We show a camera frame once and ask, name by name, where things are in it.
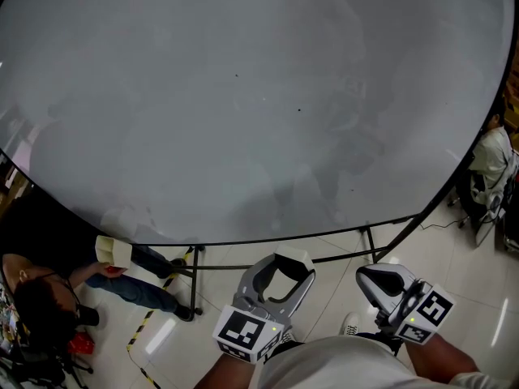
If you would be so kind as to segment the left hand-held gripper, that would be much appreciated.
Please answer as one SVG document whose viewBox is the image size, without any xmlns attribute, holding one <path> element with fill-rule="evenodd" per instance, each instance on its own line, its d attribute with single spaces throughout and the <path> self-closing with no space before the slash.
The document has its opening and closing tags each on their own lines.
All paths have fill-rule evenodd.
<svg viewBox="0 0 519 389">
<path fill-rule="evenodd" d="M 285 297 L 264 300 L 264 290 L 276 270 L 275 255 L 270 254 L 242 274 L 232 303 L 224 307 L 212 333 L 223 353 L 254 365 L 290 328 L 291 317 L 313 285 L 315 273 L 310 272 Z"/>
</svg>

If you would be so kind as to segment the black office chair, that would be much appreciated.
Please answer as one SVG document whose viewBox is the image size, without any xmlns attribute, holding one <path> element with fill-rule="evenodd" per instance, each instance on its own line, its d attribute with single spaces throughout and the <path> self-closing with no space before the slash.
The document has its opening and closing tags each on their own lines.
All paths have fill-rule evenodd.
<svg viewBox="0 0 519 389">
<path fill-rule="evenodd" d="M 504 216 L 505 193 L 494 191 L 487 196 L 484 204 L 475 202 L 470 190 L 472 175 L 473 173 L 467 170 L 461 176 L 448 197 L 447 207 L 461 207 L 464 216 L 455 221 L 455 224 L 459 229 L 470 226 L 474 235 L 474 245 L 479 247 Z"/>
</svg>

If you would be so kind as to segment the large white whiteboard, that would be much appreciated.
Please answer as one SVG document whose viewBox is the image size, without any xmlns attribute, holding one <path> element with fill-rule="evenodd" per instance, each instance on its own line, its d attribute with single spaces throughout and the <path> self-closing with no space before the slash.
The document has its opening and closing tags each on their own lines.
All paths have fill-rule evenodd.
<svg viewBox="0 0 519 389">
<path fill-rule="evenodd" d="M 411 216 L 470 150 L 515 0 L 0 0 L 0 150 L 133 242 Z"/>
</svg>

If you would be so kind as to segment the yellow black striped boxes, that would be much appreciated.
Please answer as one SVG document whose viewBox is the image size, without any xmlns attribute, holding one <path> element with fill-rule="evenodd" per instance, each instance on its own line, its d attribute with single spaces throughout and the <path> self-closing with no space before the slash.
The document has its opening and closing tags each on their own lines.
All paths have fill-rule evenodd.
<svg viewBox="0 0 519 389">
<path fill-rule="evenodd" d="M 504 87 L 505 115 L 507 124 L 519 128 L 519 77 L 511 74 Z"/>
</svg>

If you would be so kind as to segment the person's right white shoe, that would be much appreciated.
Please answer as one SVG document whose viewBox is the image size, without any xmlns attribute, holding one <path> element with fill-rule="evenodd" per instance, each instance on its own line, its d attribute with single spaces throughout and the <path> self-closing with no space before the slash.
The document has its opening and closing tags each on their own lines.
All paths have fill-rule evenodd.
<svg viewBox="0 0 519 389">
<path fill-rule="evenodd" d="M 341 325 L 340 336 L 356 336 L 360 332 L 360 317 L 355 312 L 348 313 Z"/>
</svg>

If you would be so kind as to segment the red packet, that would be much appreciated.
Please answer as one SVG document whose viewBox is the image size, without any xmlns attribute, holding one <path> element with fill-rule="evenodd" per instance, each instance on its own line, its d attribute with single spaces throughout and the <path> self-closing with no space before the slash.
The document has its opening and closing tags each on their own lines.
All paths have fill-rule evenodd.
<svg viewBox="0 0 519 389">
<path fill-rule="evenodd" d="M 77 331 L 67 344 L 67 351 L 71 354 L 92 355 L 95 343 L 86 331 Z"/>
</svg>

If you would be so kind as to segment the cream marker holder box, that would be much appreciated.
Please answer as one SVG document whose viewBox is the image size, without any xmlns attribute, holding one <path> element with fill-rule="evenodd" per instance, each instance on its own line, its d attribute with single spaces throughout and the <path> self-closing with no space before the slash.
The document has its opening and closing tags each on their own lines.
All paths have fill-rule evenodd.
<svg viewBox="0 0 519 389">
<path fill-rule="evenodd" d="M 118 268 L 129 268 L 131 265 L 132 245 L 118 239 L 99 235 L 95 251 L 100 263 L 108 263 Z"/>
</svg>

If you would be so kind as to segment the person's left forearm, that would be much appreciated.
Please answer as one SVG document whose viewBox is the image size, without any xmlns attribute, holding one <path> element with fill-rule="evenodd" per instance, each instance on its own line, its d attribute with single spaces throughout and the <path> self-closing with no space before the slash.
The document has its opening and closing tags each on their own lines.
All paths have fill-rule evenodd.
<svg viewBox="0 0 519 389">
<path fill-rule="evenodd" d="M 255 365 L 222 354 L 194 389 L 248 389 Z"/>
</svg>

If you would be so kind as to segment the yellow black striped floor tape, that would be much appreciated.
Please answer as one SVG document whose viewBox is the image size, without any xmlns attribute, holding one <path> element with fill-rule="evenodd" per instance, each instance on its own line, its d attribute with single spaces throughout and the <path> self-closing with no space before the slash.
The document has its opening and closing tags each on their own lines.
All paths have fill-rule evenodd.
<svg viewBox="0 0 519 389">
<path fill-rule="evenodd" d="M 189 321 L 192 321 L 197 315 L 201 315 L 203 313 L 202 309 L 196 305 L 196 295 L 197 295 L 196 287 L 197 287 L 197 280 L 198 280 L 197 269 L 198 269 L 199 253 L 204 252 L 204 251 L 205 251 L 204 246 L 189 246 L 188 249 L 183 254 L 183 256 L 180 258 L 180 260 L 182 260 L 183 264 L 180 264 L 178 267 L 176 267 L 174 269 L 174 271 L 166 277 L 163 284 L 161 285 L 161 290 L 166 292 L 168 290 L 168 288 L 170 287 L 170 285 L 179 276 L 186 276 L 188 279 L 191 280 L 191 296 L 190 296 L 190 301 L 189 301 L 189 306 L 188 306 L 188 316 L 187 316 L 187 319 Z M 137 327 L 137 329 L 133 333 L 132 337 L 128 341 L 128 343 L 126 345 L 126 351 L 127 351 L 127 355 L 129 357 L 130 361 L 138 368 L 141 375 L 149 382 L 149 384 L 152 386 L 153 389 L 165 389 L 133 357 L 133 348 L 135 347 L 135 344 L 138 342 L 143 331 L 145 330 L 146 326 L 148 325 L 149 320 L 152 318 L 152 316 L 155 314 L 156 311 L 157 311 L 156 309 L 149 309 L 147 311 L 142 322 Z"/>
</svg>

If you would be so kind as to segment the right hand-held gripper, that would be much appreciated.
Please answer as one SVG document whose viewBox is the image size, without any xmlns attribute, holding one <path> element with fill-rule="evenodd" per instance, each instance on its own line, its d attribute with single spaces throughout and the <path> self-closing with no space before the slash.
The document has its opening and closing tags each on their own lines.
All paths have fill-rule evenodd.
<svg viewBox="0 0 519 389">
<path fill-rule="evenodd" d="M 380 311 L 378 328 L 388 336 L 425 344 L 453 311 L 453 298 L 445 290 L 416 280 L 403 265 L 374 263 L 360 267 L 355 275 L 367 300 Z M 396 293 L 403 292 L 395 305 Z"/>
</svg>

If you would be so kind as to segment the person's white shirt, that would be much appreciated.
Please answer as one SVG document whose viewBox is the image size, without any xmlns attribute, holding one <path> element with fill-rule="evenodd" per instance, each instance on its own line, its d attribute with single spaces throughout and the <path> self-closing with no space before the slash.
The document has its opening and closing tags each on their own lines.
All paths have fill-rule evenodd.
<svg viewBox="0 0 519 389">
<path fill-rule="evenodd" d="M 258 389 L 512 389 L 510 382 L 481 372 L 456 374 L 446 383 L 422 378 L 381 344 L 334 336 L 273 355 Z"/>
</svg>

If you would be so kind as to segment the white and black whiteboard eraser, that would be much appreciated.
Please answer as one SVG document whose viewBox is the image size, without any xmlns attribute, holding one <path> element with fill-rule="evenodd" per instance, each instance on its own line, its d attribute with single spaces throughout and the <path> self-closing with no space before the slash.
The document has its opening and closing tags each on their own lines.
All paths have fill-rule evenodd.
<svg viewBox="0 0 519 389">
<path fill-rule="evenodd" d="M 294 281 L 294 285 L 304 280 L 310 272 L 315 273 L 314 263 L 305 250 L 279 245 L 274 255 L 277 270 Z"/>
</svg>

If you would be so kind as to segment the person's right forearm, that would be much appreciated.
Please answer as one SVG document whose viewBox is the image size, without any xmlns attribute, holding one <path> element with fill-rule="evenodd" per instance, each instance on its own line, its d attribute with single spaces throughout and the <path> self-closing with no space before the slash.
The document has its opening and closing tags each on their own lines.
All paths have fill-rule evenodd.
<svg viewBox="0 0 519 389">
<path fill-rule="evenodd" d="M 434 334 L 424 345 L 405 342 L 414 371 L 417 376 L 437 383 L 450 383 L 459 374 L 479 372 L 474 360 Z"/>
</svg>

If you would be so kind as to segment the white jacket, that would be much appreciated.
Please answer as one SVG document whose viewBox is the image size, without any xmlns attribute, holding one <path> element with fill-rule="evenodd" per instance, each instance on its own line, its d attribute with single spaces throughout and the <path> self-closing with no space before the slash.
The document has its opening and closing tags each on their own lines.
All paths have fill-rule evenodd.
<svg viewBox="0 0 519 389">
<path fill-rule="evenodd" d="M 470 192 L 473 201 L 486 204 L 490 195 L 504 190 L 507 180 L 517 169 L 517 154 L 504 128 L 504 112 L 492 115 L 473 156 L 469 167 Z"/>
</svg>

